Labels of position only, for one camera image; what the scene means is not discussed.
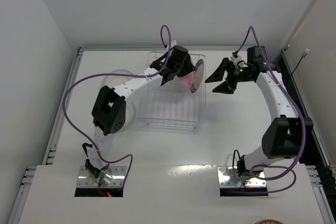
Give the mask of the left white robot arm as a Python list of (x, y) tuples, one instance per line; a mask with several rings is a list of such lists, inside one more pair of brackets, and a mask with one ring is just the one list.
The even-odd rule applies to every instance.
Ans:
[(100, 88), (94, 103), (91, 115), (94, 124), (94, 140), (89, 146), (95, 151), (88, 151), (87, 145), (83, 146), (87, 159), (85, 167), (91, 176), (98, 179), (107, 169), (108, 162), (102, 156), (111, 148), (111, 134), (122, 130), (126, 121), (128, 107), (142, 94), (163, 86), (178, 77), (185, 81), (188, 89), (194, 84), (195, 66), (192, 63), (188, 50), (175, 45), (153, 61), (145, 71), (114, 87), (105, 85)]

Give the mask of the pink plastic plate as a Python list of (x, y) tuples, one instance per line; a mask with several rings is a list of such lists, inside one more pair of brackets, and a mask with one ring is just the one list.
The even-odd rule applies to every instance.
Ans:
[(194, 79), (194, 72), (187, 74), (186, 76), (179, 78), (181, 85), (184, 89), (184, 91), (190, 91), (191, 86), (193, 84)]

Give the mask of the white bowl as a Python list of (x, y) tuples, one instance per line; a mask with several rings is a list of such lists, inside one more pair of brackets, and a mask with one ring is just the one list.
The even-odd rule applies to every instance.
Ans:
[(129, 105), (127, 105), (126, 107), (126, 111), (125, 111), (125, 123), (123, 125), (123, 127), (121, 128), (121, 131), (126, 131), (135, 121), (136, 118), (136, 107), (134, 105), (134, 103), (130, 103)]
[(131, 80), (131, 75), (133, 75), (132, 72), (125, 69), (117, 69), (110, 73), (113, 75), (105, 76), (102, 80), (101, 87), (108, 86), (109, 88), (113, 88), (119, 86)]

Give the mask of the blue patterned rim plate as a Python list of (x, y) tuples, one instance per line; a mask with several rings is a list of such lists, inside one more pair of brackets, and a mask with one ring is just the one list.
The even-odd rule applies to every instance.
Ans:
[(195, 93), (199, 89), (202, 82), (203, 73), (204, 73), (204, 60), (199, 59), (196, 65), (194, 66), (194, 79), (193, 84), (191, 86), (192, 93)]

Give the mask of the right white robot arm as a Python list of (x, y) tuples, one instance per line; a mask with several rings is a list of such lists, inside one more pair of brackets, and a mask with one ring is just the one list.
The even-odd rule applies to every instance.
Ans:
[(223, 94), (233, 94), (238, 83), (252, 81), (265, 98), (271, 124), (262, 136), (261, 146), (239, 158), (239, 176), (249, 172), (257, 175), (284, 159), (300, 159), (306, 136), (313, 129), (312, 119), (304, 117), (296, 108), (282, 83), (279, 67), (267, 60), (264, 47), (248, 48), (247, 61), (234, 52), (230, 58), (224, 58), (206, 79), (207, 83), (220, 82), (213, 92)]

